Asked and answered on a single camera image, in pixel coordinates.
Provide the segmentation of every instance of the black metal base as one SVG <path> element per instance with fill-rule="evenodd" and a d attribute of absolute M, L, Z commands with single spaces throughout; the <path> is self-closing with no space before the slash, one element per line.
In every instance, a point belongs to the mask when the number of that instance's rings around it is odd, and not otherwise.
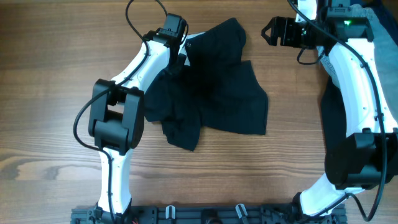
<path fill-rule="evenodd" d="M 246 220 L 238 217 L 235 207 L 175 207 L 175 219 L 166 219 L 166 208 L 156 206 L 131 207 L 132 222 L 136 224 L 204 224 L 202 212 L 215 210 L 223 224 L 298 224 L 300 221 L 289 221 L 291 204 L 268 204 L 247 206 Z M 71 224 L 100 224 L 95 218 L 95 208 L 73 209 Z M 345 205 L 337 206 L 331 215 L 304 222 L 307 224 L 347 224 Z"/>

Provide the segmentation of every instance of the tabletop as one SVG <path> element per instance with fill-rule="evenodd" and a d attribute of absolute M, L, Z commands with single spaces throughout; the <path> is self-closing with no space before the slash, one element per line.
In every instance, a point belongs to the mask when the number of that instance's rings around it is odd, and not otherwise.
<path fill-rule="evenodd" d="M 0 223 L 69 223 L 71 209 L 94 205 L 101 191 L 97 152 L 82 148 L 72 126 L 97 79 L 121 72 L 139 38 L 122 0 L 16 0 L 0 4 Z M 397 15 L 398 2 L 386 1 Z M 160 123 L 145 123 L 131 159 L 133 205 L 289 203 L 324 173 L 320 97 L 328 75 L 296 61 L 298 49 L 272 47 L 260 36 L 274 16 L 294 17 L 280 0 L 168 0 L 191 34 L 235 17 L 250 60 L 269 97 L 267 133 L 247 136 L 202 128 L 194 152 L 167 143 Z M 164 22 L 155 1 L 131 5 L 141 33 Z M 307 52 L 303 60 L 314 60 Z M 86 142 L 88 113 L 78 128 Z M 398 220 L 398 179 L 386 185 L 373 223 Z M 376 189 L 360 194 L 366 211 Z M 352 199 L 349 223 L 364 223 Z"/>

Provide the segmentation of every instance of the folded clothing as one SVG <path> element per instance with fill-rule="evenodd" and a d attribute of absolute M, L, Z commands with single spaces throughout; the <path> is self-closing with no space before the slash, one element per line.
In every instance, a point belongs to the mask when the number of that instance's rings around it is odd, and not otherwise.
<path fill-rule="evenodd" d="M 179 57 L 177 66 L 166 68 L 152 82 L 145 94 L 145 116 L 162 122 L 170 144 L 193 151 L 202 126 L 266 133 L 268 98 L 250 61 L 241 62 L 245 43 L 243 28 L 229 19 L 187 40 L 190 66 Z"/>

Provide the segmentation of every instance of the light blue cloth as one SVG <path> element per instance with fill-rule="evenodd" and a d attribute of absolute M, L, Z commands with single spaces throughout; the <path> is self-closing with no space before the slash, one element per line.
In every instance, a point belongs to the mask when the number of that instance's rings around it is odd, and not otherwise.
<path fill-rule="evenodd" d="M 392 116 L 398 121 L 398 46 L 380 24 L 371 8 L 362 8 L 359 4 L 352 5 L 351 8 L 353 9 L 353 17 L 367 17 L 369 19 L 374 34 L 374 59 L 381 88 Z M 322 51 L 323 47 L 318 47 L 318 53 L 321 54 Z M 333 84 L 340 88 L 329 57 L 323 57 L 321 63 L 331 76 Z"/>

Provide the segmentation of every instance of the wooden surface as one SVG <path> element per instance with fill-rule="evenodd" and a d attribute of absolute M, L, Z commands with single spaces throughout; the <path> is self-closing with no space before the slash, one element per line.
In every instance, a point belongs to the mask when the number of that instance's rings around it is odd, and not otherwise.
<path fill-rule="evenodd" d="M 0 223 L 69 223 L 72 208 L 99 199 L 101 182 L 98 153 L 74 140 L 73 121 L 94 82 L 123 70 L 140 41 L 124 18 L 126 1 L 17 2 L 24 3 L 0 4 Z M 327 81 L 319 66 L 296 62 L 299 50 L 268 46 L 260 36 L 272 17 L 293 17 L 293 10 L 280 0 L 164 5 L 188 21 L 191 34 L 238 19 L 248 37 L 243 59 L 269 96 L 267 134 L 203 128 L 188 152 L 168 144 L 159 123 L 146 123 L 131 160 L 133 204 L 290 202 L 324 172 L 319 99 Z M 141 33 L 164 22 L 150 0 L 134 2 L 130 17 Z M 315 58 L 307 53 L 304 60 Z M 87 117 L 79 133 L 93 142 Z M 387 185 L 373 223 L 397 223 L 397 187 L 397 179 Z M 366 211 L 375 193 L 359 196 Z M 349 223 L 364 223 L 352 199 L 347 209 Z"/>

